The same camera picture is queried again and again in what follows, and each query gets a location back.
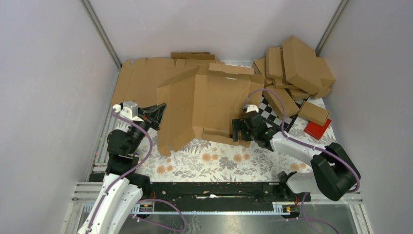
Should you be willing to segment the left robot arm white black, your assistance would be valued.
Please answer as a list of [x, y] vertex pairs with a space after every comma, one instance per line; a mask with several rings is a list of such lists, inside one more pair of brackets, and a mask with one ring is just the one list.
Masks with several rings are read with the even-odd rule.
[[115, 104], [115, 128], [106, 138], [109, 161], [98, 197], [79, 234], [117, 234], [138, 200], [151, 194], [148, 176], [136, 174], [153, 149], [149, 129], [159, 130], [166, 104]]

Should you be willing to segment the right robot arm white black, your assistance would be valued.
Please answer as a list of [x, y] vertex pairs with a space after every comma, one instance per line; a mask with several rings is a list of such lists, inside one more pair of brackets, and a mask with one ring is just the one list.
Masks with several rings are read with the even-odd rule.
[[338, 143], [311, 144], [288, 134], [283, 125], [268, 127], [256, 112], [233, 119], [233, 140], [254, 141], [261, 148], [288, 155], [311, 168], [309, 173], [290, 173], [282, 179], [281, 198], [293, 200], [301, 193], [321, 193], [332, 201], [360, 188], [360, 173]]

